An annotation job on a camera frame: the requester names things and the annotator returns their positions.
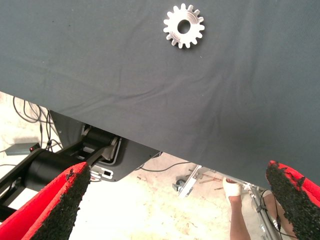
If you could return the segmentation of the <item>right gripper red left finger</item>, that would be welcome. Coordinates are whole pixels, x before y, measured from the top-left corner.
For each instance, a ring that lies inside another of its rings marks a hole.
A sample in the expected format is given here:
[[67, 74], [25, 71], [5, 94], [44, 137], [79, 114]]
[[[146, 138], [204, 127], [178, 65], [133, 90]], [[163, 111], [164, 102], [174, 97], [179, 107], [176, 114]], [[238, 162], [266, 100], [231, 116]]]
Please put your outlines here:
[[67, 168], [2, 222], [0, 238], [69, 239], [90, 179], [90, 167], [86, 162]]

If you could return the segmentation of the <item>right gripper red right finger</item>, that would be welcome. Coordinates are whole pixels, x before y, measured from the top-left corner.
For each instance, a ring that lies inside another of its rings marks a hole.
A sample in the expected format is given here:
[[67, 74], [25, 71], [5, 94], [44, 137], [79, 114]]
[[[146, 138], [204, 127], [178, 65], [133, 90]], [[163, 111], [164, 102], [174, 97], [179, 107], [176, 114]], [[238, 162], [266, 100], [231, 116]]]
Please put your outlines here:
[[266, 179], [299, 240], [320, 238], [320, 187], [294, 168], [271, 160]]

